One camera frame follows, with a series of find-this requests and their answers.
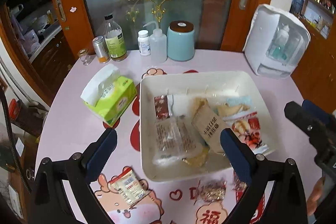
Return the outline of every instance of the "barcode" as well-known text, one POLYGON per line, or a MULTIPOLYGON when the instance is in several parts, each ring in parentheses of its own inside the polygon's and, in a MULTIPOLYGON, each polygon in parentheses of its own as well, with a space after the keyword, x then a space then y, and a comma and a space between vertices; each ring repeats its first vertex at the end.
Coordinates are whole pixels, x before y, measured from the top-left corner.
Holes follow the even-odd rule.
POLYGON ((134 180, 134 179, 133 179, 132 177, 131 177, 131 178, 128 178, 127 180, 124 181, 124 184, 125 184, 125 185, 129 185, 129 184, 131 184, 131 183, 133 182, 133 180, 134 180))

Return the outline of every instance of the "pink tablecloth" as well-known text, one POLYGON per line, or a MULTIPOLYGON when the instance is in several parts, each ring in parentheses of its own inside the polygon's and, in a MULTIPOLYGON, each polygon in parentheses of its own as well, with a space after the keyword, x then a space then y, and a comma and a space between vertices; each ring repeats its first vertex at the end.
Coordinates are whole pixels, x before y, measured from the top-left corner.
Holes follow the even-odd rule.
MULTIPOLYGON (((151 64, 150 56, 141 57, 138 51, 131 51, 124 61, 116 62, 115 65, 122 75, 132 78, 135 84, 138 84, 142 75, 153 67, 160 68, 167 74, 184 73, 189 70, 199 72, 243 70, 249 73, 268 107, 279 134, 279 150, 269 155, 268 159, 278 161, 285 161, 289 157, 295 159, 306 196, 310 194, 313 185, 321 177, 321 170, 314 164, 316 152, 309 144, 307 136, 284 116, 283 109, 287 102, 301 103, 303 100, 291 78, 275 80, 256 76, 242 53, 223 51, 196 50, 192 60, 175 62, 168 59, 158 66, 151 64)), ((84 66, 78 60, 65 78, 43 128, 36 170, 44 157, 50 157, 53 161, 65 160, 75 152, 83 152, 104 131, 102 121, 94 116, 80 99, 83 88, 103 66, 96 58, 88 66, 84 66)), ((236 193, 231 190, 232 170, 220 171, 200 178, 203 181, 209 177, 227 180, 227 193, 223 202, 211 204, 197 202, 194 205, 194 192, 199 179, 155 183, 145 177, 140 164, 138 121, 138 104, 135 99, 116 127, 118 145, 102 171, 104 176, 100 177, 100 183, 97 181, 91 184, 92 190, 97 191, 96 196, 114 222, 116 224, 221 223, 236 204, 236 193), (119 194, 101 191, 101 186, 104 189, 106 180, 109 181, 113 176, 119 175, 126 166, 131 166, 151 190, 151 194, 130 211, 127 210, 119 194)), ((65 182, 64 187, 76 218, 85 223, 69 184, 65 182)), ((265 191, 265 201, 261 201, 261 208, 254 220, 262 213, 270 189, 271 185, 265 191)))

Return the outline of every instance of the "metal bolt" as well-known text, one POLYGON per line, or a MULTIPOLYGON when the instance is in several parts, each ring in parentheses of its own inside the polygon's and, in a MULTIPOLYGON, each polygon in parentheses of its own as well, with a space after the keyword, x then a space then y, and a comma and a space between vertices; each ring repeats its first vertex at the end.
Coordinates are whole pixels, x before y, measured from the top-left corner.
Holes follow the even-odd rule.
POLYGON ((257 160, 264 160, 265 156, 263 154, 256 154, 255 157, 257 158, 257 160))
POLYGON ((295 165, 295 160, 289 158, 289 159, 288 159, 288 163, 289 163, 290 165, 295 165))
POLYGON ((42 163, 42 164, 46 164, 46 163, 48 163, 49 161, 50 161, 50 158, 45 157, 45 158, 43 158, 43 159, 41 160, 41 163, 42 163))
POLYGON ((74 154, 71 156, 71 158, 72 158, 73 160, 78 160, 81 156, 82 156, 82 153, 80 153, 80 152, 76 152, 76 153, 74 153, 74 154))

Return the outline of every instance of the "silver spice can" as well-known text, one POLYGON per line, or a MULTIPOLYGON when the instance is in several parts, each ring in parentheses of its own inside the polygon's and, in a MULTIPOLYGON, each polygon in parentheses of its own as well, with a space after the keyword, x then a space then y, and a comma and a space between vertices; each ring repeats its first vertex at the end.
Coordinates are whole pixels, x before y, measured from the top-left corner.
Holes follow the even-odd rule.
POLYGON ((106 41, 102 36, 95 37, 92 40, 94 51, 96 52, 98 61, 102 64, 109 62, 110 54, 107 49, 106 41))

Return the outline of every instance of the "brown wooden lid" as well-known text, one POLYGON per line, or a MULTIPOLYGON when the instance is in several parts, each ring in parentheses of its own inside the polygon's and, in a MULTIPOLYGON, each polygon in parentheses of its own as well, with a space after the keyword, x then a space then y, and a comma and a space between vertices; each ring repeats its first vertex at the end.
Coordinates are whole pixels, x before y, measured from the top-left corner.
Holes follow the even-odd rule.
POLYGON ((188 21, 178 20, 170 22, 169 28, 175 32, 191 32, 194 30, 194 25, 188 21))

